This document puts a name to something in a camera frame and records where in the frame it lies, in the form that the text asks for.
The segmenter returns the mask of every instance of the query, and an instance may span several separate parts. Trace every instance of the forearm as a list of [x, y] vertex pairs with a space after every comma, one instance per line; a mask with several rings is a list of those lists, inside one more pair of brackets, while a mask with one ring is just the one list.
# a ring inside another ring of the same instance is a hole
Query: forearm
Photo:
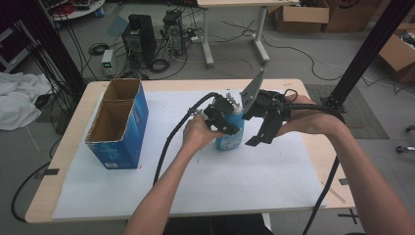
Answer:
[[327, 135], [367, 234], [415, 234], [411, 214], [344, 125]]
[[171, 165], [128, 220], [125, 234], [162, 234], [180, 179], [194, 154], [192, 150], [180, 149]]

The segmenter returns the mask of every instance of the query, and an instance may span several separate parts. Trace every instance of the blue box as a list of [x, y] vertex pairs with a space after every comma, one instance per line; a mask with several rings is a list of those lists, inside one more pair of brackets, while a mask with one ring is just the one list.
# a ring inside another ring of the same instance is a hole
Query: blue box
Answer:
[[113, 79], [85, 143], [107, 169], [137, 168], [148, 115], [140, 79]]

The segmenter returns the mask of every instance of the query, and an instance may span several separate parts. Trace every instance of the hand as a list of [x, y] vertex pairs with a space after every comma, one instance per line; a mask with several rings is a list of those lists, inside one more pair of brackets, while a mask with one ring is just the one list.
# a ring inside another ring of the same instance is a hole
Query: hand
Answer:
[[[299, 95], [287, 96], [288, 102], [293, 104], [315, 104], [305, 96]], [[309, 110], [291, 111], [291, 117], [287, 120], [277, 133], [277, 136], [286, 134], [291, 131], [298, 131], [306, 134], [325, 134], [329, 135], [336, 132], [337, 127], [344, 124], [336, 117]]]
[[183, 130], [182, 148], [188, 148], [196, 153], [203, 149], [212, 139], [223, 135], [224, 133], [220, 131], [210, 130], [204, 119], [196, 115], [193, 119], [189, 119]]

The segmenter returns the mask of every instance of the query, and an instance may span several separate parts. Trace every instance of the white paper sheet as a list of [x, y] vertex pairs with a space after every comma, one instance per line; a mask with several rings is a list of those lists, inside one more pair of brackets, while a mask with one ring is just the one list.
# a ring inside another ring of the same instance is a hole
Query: white paper sheet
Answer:
[[[216, 91], [222, 95], [226, 91]], [[137, 169], [105, 169], [84, 144], [91, 118], [69, 167], [55, 219], [125, 217], [151, 189], [165, 139], [187, 110], [209, 91], [145, 91], [149, 106]], [[256, 135], [262, 119], [245, 122], [243, 143]], [[163, 172], [177, 153], [182, 130], [170, 143]], [[189, 163], [171, 214], [224, 214], [310, 209], [321, 186], [299, 133], [275, 138], [271, 145], [242, 144], [219, 151], [213, 143]]]

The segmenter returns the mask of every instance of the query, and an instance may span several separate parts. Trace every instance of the black stand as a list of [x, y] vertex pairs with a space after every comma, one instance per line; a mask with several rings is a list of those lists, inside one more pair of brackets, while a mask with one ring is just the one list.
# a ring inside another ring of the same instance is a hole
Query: black stand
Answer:
[[342, 79], [325, 105], [338, 109], [415, 4], [415, 0], [391, 1], [369, 36], [363, 42]]

